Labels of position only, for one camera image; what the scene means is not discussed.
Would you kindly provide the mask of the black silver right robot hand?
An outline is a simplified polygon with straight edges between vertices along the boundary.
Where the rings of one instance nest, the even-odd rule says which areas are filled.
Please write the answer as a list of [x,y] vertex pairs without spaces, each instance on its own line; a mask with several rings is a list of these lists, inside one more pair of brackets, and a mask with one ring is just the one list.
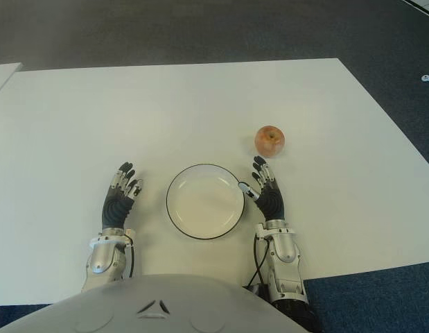
[[257,181],[260,192],[243,181],[238,183],[238,187],[254,201],[266,221],[285,220],[283,197],[270,165],[257,155],[253,159],[252,166],[254,168],[252,177]]

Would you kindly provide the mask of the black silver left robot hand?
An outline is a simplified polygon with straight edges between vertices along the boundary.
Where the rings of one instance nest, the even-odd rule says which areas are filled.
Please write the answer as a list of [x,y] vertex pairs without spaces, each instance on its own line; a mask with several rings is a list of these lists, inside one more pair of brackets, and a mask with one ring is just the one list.
[[142,179],[133,179],[133,163],[125,162],[114,174],[103,203],[102,229],[123,229],[125,220],[143,187]]

